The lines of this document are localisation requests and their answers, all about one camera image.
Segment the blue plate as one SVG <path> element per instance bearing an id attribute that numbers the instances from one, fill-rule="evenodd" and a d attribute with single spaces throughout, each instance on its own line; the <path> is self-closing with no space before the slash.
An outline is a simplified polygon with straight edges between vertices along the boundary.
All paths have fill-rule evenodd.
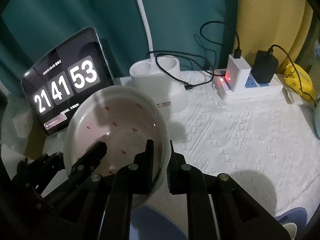
<path id="1" fill-rule="evenodd" d="M 144 205 L 131 212 L 129 239 L 188 239 L 168 216 Z"/>

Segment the pink strawberry bowl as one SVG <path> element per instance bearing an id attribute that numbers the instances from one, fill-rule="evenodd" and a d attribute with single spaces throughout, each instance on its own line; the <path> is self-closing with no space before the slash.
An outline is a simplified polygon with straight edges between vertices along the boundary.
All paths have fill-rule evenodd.
<path id="1" fill-rule="evenodd" d="M 64 139 L 67 175 L 72 166 L 97 142 L 107 145 L 106 155 L 95 169 L 103 176 L 115 174 L 154 142 L 152 186 L 146 194 L 134 194 L 133 209 L 144 205 L 161 187 L 171 147 L 166 120 L 149 96 L 131 86 L 103 88 L 86 99 L 73 115 Z"/>

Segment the cream bowl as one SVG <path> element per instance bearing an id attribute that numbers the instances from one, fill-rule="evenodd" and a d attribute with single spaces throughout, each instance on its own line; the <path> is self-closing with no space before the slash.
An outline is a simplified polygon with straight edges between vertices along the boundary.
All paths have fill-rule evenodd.
<path id="1" fill-rule="evenodd" d="M 289 233 L 290 239 L 294 240 L 297 234 L 297 225 L 293 222 L 283 224 L 285 230 Z"/>

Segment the large blue bowl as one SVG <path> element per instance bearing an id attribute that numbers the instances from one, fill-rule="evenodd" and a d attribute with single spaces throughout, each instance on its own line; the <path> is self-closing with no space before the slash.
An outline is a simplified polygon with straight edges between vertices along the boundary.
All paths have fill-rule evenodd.
<path id="1" fill-rule="evenodd" d="M 298 228 L 305 228 L 308 213 L 303 207 L 295 207 L 282 215 L 275 217 L 279 223 L 295 223 Z"/>

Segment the white patterned table cloth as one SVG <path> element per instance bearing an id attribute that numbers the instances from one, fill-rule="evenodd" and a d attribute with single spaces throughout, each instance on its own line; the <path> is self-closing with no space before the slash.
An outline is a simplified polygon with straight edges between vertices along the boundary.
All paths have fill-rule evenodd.
<path id="1" fill-rule="evenodd" d="M 303 207 L 298 235 L 319 229 L 319 139 L 309 107 L 285 94 L 256 100 L 221 101 L 205 85 L 188 92 L 189 108 L 169 121 L 174 145 L 210 174 L 230 172 L 274 215 Z"/>

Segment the clear plastic bag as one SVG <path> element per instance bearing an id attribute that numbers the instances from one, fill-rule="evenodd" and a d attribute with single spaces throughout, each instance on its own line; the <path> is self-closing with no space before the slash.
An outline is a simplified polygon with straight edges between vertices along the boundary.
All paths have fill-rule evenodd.
<path id="1" fill-rule="evenodd" d="M 33 121 L 33 113 L 27 101 L 10 94 L 1 121 L 1 145 L 24 154 Z"/>

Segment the tablet showing clock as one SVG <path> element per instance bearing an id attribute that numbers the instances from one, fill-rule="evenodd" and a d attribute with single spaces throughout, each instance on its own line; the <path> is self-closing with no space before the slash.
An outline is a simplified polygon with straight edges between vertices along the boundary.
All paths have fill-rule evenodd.
<path id="1" fill-rule="evenodd" d="M 46 136 L 66 129 L 78 107 L 92 94 L 114 85 L 94 27 L 87 27 L 37 61 L 21 86 Z"/>

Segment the white desk lamp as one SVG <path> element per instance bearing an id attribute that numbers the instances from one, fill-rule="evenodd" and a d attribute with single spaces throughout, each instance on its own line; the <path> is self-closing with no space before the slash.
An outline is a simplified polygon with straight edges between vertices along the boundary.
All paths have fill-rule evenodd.
<path id="1" fill-rule="evenodd" d="M 130 76 L 134 86 L 148 95 L 165 118 L 181 113 L 188 107 L 189 99 L 185 84 L 181 81 L 178 58 L 164 54 L 155 55 L 148 18 L 142 0 L 136 0 L 143 21 L 147 42 L 147 59 L 134 63 Z"/>

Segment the white power strip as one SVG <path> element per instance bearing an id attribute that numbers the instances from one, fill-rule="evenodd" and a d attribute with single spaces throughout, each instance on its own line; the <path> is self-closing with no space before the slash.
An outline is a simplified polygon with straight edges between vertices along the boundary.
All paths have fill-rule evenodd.
<path id="1" fill-rule="evenodd" d="M 277 95 L 283 89 L 283 85 L 276 74 L 274 74 L 270 83 L 257 83 L 255 79 L 249 75 L 244 88 L 238 92 L 233 92 L 225 78 L 225 73 L 226 69 L 217 69 L 213 81 L 218 96 L 224 101 Z"/>

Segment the white charger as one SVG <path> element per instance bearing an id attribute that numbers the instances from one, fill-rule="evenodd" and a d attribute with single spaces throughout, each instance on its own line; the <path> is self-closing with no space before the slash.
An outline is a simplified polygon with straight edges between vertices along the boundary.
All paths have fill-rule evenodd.
<path id="1" fill-rule="evenodd" d="M 232 92 L 244 89 L 250 72 L 251 66 L 242 56 L 236 59 L 232 54 L 229 55 L 225 78 Z"/>

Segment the black charger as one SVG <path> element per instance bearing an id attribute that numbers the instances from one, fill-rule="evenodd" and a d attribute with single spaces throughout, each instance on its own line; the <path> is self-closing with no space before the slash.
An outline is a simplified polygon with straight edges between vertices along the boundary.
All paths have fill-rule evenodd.
<path id="1" fill-rule="evenodd" d="M 267 51 L 259 50 L 251 69 L 257 83 L 270 83 L 278 67 L 278 59 Z"/>

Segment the yellow wipes pack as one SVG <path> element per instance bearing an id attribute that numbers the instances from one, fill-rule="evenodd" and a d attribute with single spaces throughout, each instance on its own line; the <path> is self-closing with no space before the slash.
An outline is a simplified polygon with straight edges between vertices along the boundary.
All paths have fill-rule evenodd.
<path id="1" fill-rule="evenodd" d="M 312 105 L 316 103 L 316 94 L 311 77 L 299 65 L 288 63 L 285 67 L 284 81 L 302 98 Z"/>

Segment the teal curtain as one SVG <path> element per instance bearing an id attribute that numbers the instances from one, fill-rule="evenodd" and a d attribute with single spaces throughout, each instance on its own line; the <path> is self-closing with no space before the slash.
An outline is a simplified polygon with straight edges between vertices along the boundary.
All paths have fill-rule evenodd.
<path id="1" fill-rule="evenodd" d="M 182 70 L 224 68 L 232 52 L 238 0 L 143 0 L 155 50 L 198 55 Z M 136 0 L 1 0 L 1 83 L 22 94 L 21 78 L 81 29 L 97 30 L 115 77 L 129 75 L 148 42 Z"/>

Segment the yellow curtain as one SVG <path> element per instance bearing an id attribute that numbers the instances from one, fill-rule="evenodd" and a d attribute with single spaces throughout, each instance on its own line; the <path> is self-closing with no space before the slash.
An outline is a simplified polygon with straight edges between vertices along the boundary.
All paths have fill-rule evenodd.
<path id="1" fill-rule="evenodd" d="M 278 44 L 295 60 L 306 40 L 312 16 L 307 0 L 238 0 L 236 31 L 242 56 L 253 64 L 257 51 Z"/>

